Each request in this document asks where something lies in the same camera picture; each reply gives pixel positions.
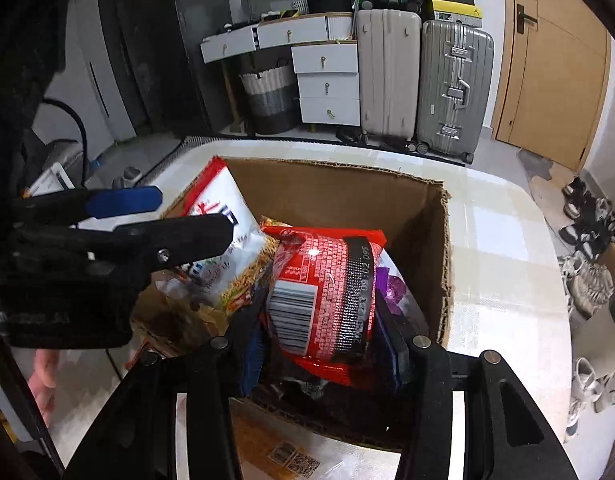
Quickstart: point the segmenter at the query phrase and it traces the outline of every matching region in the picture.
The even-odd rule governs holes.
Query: wooden door
[[[609,35],[582,0],[513,4],[510,75],[496,138],[577,170],[603,108]]]

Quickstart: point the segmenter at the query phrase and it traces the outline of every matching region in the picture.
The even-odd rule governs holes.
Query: silver suitcase
[[[402,10],[360,10],[357,23],[361,127],[414,137],[421,18]]]
[[[460,23],[423,24],[416,151],[472,164],[492,80],[494,40]]]

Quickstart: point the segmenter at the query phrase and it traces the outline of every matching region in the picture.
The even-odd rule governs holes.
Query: human hand
[[[46,426],[54,411],[54,388],[59,364],[59,350],[39,349],[34,353],[34,372],[28,380],[28,387],[36,400]]]

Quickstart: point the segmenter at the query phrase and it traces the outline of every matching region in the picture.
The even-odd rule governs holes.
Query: white drawer
[[[361,126],[358,99],[301,98],[299,101],[304,123]]]
[[[259,24],[257,31],[260,48],[327,40],[325,16],[264,22]]]
[[[351,37],[351,13],[327,17],[328,40],[348,40]]]
[[[359,71],[356,43],[293,46],[292,62],[297,74]]]
[[[358,74],[299,74],[298,78],[301,97],[359,98]]]
[[[239,28],[232,32],[211,36],[201,43],[201,52],[206,63],[255,50],[252,27]]]

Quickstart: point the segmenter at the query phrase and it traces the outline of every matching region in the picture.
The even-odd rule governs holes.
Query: barcode
[[[315,460],[305,453],[297,451],[294,453],[290,463],[286,465],[286,468],[293,473],[300,474],[303,478],[310,478],[320,465],[321,463],[318,460]]]
[[[318,286],[277,280],[268,302],[279,344],[293,354],[305,355],[314,317]]]
[[[284,466],[296,450],[297,448],[289,442],[281,442],[277,447],[272,449],[272,452],[268,455],[268,458],[274,463]]]

